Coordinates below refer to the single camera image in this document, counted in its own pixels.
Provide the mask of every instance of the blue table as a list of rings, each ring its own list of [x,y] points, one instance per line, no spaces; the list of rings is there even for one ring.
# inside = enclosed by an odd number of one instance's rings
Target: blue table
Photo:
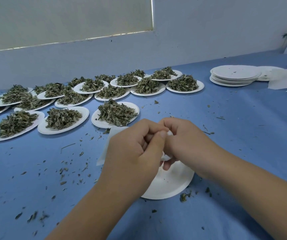
[[[168,90],[147,98],[130,93],[122,101],[139,106],[140,114],[134,122],[142,118],[157,122],[172,115],[200,128],[205,125],[215,132],[210,137],[217,144],[287,180],[287,92],[267,89],[268,83],[259,81],[240,88],[210,82],[209,70],[225,64],[287,68],[287,55],[270,51],[174,66],[202,81],[205,88],[187,96]],[[100,104],[92,98],[83,106],[91,116]],[[49,107],[42,112],[46,114],[48,110]],[[10,112],[11,109],[0,114],[0,121]],[[96,161],[107,139],[103,132],[86,120],[63,134],[45,136],[34,129],[0,142],[0,240],[43,239],[56,227],[100,175],[101,167],[96,166]],[[61,150],[73,143],[76,144]],[[88,169],[82,172],[86,162]],[[64,167],[69,169],[63,179],[67,183],[60,185],[59,170]],[[205,193],[207,187],[212,197]],[[195,175],[183,192],[189,190],[192,197],[184,203],[179,201],[179,195],[158,201],[138,199],[108,239],[271,239],[221,187]],[[38,211],[37,219],[27,223],[34,211]],[[50,216],[44,226],[38,220],[42,211]]]

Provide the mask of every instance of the left hand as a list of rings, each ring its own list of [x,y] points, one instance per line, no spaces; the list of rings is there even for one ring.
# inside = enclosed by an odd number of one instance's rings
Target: left hand
[[[131,203],[141,197],[157,175],[168,130],[142,119],[114,135],[97,184]]]

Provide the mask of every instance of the forearm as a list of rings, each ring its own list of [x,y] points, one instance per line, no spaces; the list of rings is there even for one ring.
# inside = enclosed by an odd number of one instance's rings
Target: forearm
[[[106,239],[130,205],[120,193],[96,184],[45,240]]]
[[[210,179],[223,186],[275,239],[287,239],[287,182],[225,150]]]

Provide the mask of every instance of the wall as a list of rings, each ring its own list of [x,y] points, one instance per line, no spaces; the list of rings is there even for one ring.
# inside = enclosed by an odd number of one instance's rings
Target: wall
[[[155,30],[0,51],[0,89],[120,74],[282,46],[287,0],[154,0]]]

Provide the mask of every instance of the fingernail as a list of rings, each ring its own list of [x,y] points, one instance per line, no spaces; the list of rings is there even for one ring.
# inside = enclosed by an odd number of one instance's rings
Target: fingernail
[[[165,137],[167,136],[167,132],[165,132],[164,130],[162,130],[162,131],[160,132],[160,136],[161,136],[162,138],[165,138]]]

